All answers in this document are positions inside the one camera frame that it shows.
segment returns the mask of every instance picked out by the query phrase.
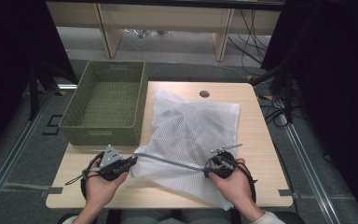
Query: basket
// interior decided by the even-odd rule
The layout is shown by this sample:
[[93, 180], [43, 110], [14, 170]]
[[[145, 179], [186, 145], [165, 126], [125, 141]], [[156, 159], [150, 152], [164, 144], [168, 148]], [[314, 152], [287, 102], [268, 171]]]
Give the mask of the basket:
[[145, 63], [89, 62], [59, 124], [74, 146], [139, 146]]

